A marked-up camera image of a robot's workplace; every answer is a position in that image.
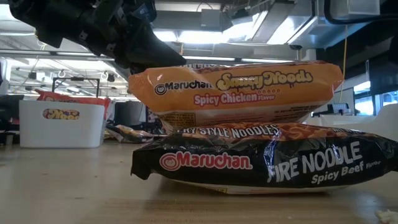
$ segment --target maruchan savory noods package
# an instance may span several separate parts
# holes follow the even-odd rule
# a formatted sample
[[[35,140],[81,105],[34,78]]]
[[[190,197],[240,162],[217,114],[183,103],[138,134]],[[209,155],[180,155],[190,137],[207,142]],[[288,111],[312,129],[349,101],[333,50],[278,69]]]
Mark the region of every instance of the maruchan savory noods package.
[[[149,68],[129,91],[172,129],[241,121],[298,122],[329,102],[343,76],[325,62]]]
[[[151,172],[227,194],[319,192],[380,177],[398,143],[341,128],[228,123],[181,129],[133,152],[132,174]]]

